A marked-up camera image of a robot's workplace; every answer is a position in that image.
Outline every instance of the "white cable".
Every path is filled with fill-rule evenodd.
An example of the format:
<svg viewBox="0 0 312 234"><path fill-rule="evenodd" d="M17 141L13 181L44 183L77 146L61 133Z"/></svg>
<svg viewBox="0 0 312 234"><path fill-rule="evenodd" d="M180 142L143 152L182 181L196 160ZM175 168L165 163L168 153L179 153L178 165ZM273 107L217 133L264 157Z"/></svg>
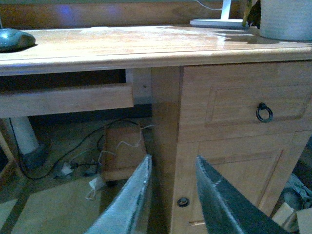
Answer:
<svg viewBox="0 0 312 234"><path fill-rule="evenodd" d="M81 156L81 155L83 155L83 154L85 154L85 153L87 153L87 152L93 151L93 150L97 150L97 148L89 149L89 150L86 150L86 151L83 151L83 152L77 154L76 156L72 157L72 159L69 160L68 164L71 165L71 164L72 164L72 161L73 161L74 159L76 159L77 157L79 157L79 156Z"/></svg>
<svg viewBox="0 0 312 234"><path fill-rule="evenodd" d="M204 4L202 4L199 0L194 0L194 1L198 2L201 6L203 6L203 7L207 8L207 9L209 9L209 10L211 10L211 11L222 11L222 8L219 8L219 9L213 9L213 8L208 7L208 6L205 6L205 5L204 5Z"/></svg>
<svg viewBox="0 0 312 234"><path fill-rule="evenodd" d="M145 129L145 128L148 128L148 127L152 127L152 126L154 126L154 125L151 124L151 125L145 126L145 127L143 127L143 128L140 129L140 140L138 140L138 142L137 142L135 145L131 145L131 144L125 142L125 141L121 141L121 142L119 142L119 144L118 144L117 147L115 148L115 151L117 151L118 147L119 147L121 144L125 144L125 145L128 145L128 146L130 146L130 147L134 147L134 148L138 147L139 144L140 144L140 142L142 141L142 135L143 135L143 134L142 134L142 130Z"/></svg>
<svg viewBox="0 0 312 234"><path fill-rule="evenodd" d="M134 145L129 144L128 142L125 142L125 141L121 141L121 142L119 142L119 144L118 144L117 147L115 148L115 153L110 152L110 151L106 151L106 150L102 150L101 153L99 154L99 157L98 157L97 162L102 166L102 163L101 163L100 161L101 161L101 158L102 158L103 153L108 153L108 154L111 154L111 155L114 155L114 156L115 156L115 155L116 155L116 152L117 152L117 149L118 149L118 147L119 147L121 144L125 144L125 145L128 145L128 146L133 147L133 148L138 147L139 144L140 144L140 142L142 141L142 136L143 136L142 130L145 129L145 128L148 128L148 127L152 127L152 126L154 126L154 125L151 124L151 125L145 126L145 127L143 127L143 128L140 129L140 139L139 139L138 142L137 142L136 144L134 144Z"/></svg>
<svg viewBox="0 0 312 234"><path fill-rule="evenodd" d="M101 166L102 166L101 158L102 158L103 153L108 153L108 154L111 154L111 155L116 155L116 154L114 154L113 152L106 151L106 150L102 150L101 153L99 153L99 157L98 157L98 160L97 160L97 162L98 162L99 165L101 165Z"/></svg>
<svg viewBox="0 0 312 234"><path fill-rule="evenodd" d="M91 189L88 194L86 195L86 199L87 200L91 200L94 201L96 199L96 190L95 189Z"/></svg>

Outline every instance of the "cable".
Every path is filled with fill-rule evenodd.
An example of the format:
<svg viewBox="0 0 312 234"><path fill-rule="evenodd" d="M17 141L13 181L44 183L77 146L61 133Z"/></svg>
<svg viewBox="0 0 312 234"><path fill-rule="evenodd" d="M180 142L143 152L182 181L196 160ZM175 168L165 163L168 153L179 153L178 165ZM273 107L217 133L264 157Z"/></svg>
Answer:
<svg viewBox="0 0 312 234"><path fill-rule="evenodd" d="M205 5L202 4L199 0L194 0L194 1L198 2L201 6L207 8L207 9L209 9L209 10L211 10L211 11L222 11L222 8L213 9L213 8L208 7L208 6L205 6Z"/></svg>
<svg viewBox="0 0 312 234"><path fill-rule="evenodd" d="M85 154L85 153L88 153L88 152L90 152L90 151L96 150L96 149L97 149L97 148L93 148L93 149L86 150L86 151L83 151L83 152L81 152L81 153L75 155L74 157L72 157L72 159L69 160L68 164L71 165L72 162L73 162L73 160L76 159L77 157L79 157L79 156L81 156L81 155L83 155L83 154Z"/></svg>
<svg viewBox="0 0 312 234"><path fill-rule="evenodd" d="M93 165L98 165L98 163L82 163L82 164L76 163L75 165L73 165L72 169L75 169L80 166L93 166Z"/></svg>
<svg viewBox="0 0 312 234"><path fill-rule="evenodd" d="M101 135L101 137L98 139L97 141L97 150L101 152L101 148L99 146L99 143L101 142L101 140L103 139L104 135Z"/></svg>
<svg viewBox="0 0 312 234"><path fill-rule="evenodd" d="M108 154L111 154L111 155L114 155L114 156L116 155L113 152L102 150L101 153L99 153L99 157L98 157L98 160L97 160L98 164L101 165L101 166L102 166L102 163L100 161L101 161L103 153L108 153Z"/></svg>
<svg viewBox="0 0 312 234"><path fill-rule="evenodd" d="M99 154L99 157L98 157L98 163L99 163L99 165L102 165L102 163L100 162L100 160L101 160L101 158L102 158L102 155L103 155L103 153L109 153L109 154L112 154L112 155L116 155L116 153L117 153L117 149L119 148L119 146L121 145L121 144L125 144L125 145L128 145L128 146L130 146L130 147L133 147L133 148L136 148L136 147L138 147L139 146L139 144L140 144L140 142L142 141L142 138L143 138L143 132L142 132L142 130L143 129L149 129L149 130L151 130L149 127L152 127L152 126L154 126L154 125L148 125L148 126L145 126L145 127L141 127L140 128L140 139L138 140L138 142L136 143L136 144L134 144L134 145L131 145L130 143L128 143L128 142L125 142L125 141L121 141L121 142L119 142L119 144L117 145L117 147L115 148L115 153L113 153L113 152L110 152L110 151L106 151L106 150L102 150L101 151L101 153Z"/></svg>
<svg viewBox="0 0 312 234"><path fill-rule="evenodd" d="M98 132L99 130L103 129L105 126L107 126L108 128L113 125L114 123L116 122L120 122L120 121L124 121L124 122L130 122L130 123L133 123L135 125L138 125L137 123L131 121L131 120L127 120L127 119L118 119L118 120L115 120L109 124L105 124L104 126L98 128L98 129L95 129L94 131L92 131L91 133L89 133L87 136L85 136L81 142L75 146L73 149L71 149L70 151L66 152L65 154L63 154L63 156L61 156L54 164L53 166L51 167L51 169L43 176L40 176L40 177L31 177L29 176L26 171L24 170L23 166L22 166L22 158L21 158L21 152L20 152L20 147L19 147L19 144L18 144L18 141L17 141L17 138L16 138L16 135L15 135L15 131L14 131L14 127L13 127L13 124L12 124L12 121L11 121L11 118L9 118L9 121L10 121L10 125L11 125L11 128L12 128L12 131L13 131L13 136L14 136L14 140L16 142L16 145L17 145L17 149L18 149L18 165L19 165L19 168L21 170L21 172L23 173L23 175L25 177L27 177L28 179L31 179L31 180L39 180L39 179L43 179L45 177L47 177L48 175L50 175L50 173L55 169L55 167L57 166L57 164L62 160L64 159L66 156L68 156L72 151L74 151L75 149L77 149L80 145L83 144L83 142L88 138L90 137L92 134Z"/></svg>

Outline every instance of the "drawer handle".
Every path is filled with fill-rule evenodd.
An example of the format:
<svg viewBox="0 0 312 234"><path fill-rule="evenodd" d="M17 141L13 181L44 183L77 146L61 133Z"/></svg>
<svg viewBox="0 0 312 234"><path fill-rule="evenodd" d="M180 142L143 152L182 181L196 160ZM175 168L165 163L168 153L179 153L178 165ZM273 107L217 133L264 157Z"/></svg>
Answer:
<svg viewBox="0 0 312 234"><path fill-rule="evenodd" d="M269 117L266 119L262 118L260 115L261 110L266 110L267 112L269 112ZM259 104L258 109L257 109L255 114L256 114L256 116L260 122L268 123L268 122L271 122L273 120L272 110L263 102Z"/></svg>

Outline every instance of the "lamp base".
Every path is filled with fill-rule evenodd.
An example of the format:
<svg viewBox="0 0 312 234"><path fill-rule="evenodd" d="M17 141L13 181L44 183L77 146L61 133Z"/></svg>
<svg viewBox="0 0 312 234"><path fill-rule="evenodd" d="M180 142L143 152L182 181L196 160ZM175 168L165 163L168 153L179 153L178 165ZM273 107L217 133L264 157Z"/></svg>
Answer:
<svg viewBox="0 0 312 234"><path fill-rule="evenodd" d="M242 19L193 19L190 25L201 28L245 29Z"/></svg>

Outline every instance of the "wall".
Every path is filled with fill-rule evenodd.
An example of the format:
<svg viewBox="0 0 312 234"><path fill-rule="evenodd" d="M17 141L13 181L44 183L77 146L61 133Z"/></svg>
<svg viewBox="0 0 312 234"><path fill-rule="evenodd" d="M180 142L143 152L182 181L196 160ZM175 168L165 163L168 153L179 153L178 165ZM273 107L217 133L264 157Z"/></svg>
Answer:
<svg viewBox="0 0 312 234"><path fill-rule="evenodd" d="M203 3L222 7L220 1ZM220 14L195 1L0 5L3 26L17 29L189 24L193 19L217 19ZM235 19L240 15L240 2L234 1L230 16Z"/></svg>

